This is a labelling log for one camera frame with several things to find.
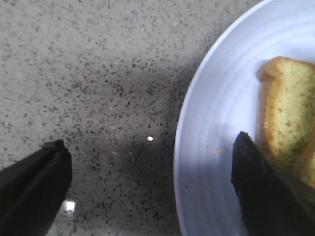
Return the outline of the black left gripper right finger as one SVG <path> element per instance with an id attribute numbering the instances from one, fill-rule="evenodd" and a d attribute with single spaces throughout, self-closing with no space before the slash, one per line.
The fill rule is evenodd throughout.
<path id="1" fill-rule="evenodd" d="M 315 190 L 269 162 L 245 132 L 233 144 L 231 182 L 251 236 L 313 236 Z"/>

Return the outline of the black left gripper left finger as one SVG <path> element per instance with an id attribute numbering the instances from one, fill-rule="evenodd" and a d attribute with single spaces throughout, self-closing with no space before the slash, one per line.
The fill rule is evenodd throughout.
<path id="1" fill-rule="evenodd" d="M 45 143 L 40 150 L 1 170 L 0 234 L 46 235 L 71 180 L 71 154 L 63 140 Z"/>

